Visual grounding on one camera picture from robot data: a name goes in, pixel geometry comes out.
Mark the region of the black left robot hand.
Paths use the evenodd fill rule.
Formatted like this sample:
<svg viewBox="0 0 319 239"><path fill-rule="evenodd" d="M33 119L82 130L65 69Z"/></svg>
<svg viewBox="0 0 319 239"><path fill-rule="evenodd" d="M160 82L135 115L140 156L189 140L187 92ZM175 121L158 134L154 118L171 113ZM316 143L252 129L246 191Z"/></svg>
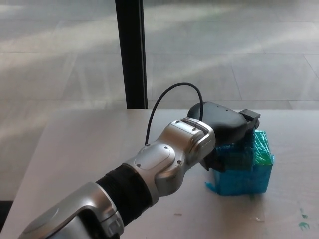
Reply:
<svg viewBox="0 0 319 239"><path fill-rule="evenodd" d="M249 109L236 112L225 106L203 103L202 122L210 126L216 138L215 148L200 164L218 172L250 171L253 166L254 132L260 114Z"/></svg>

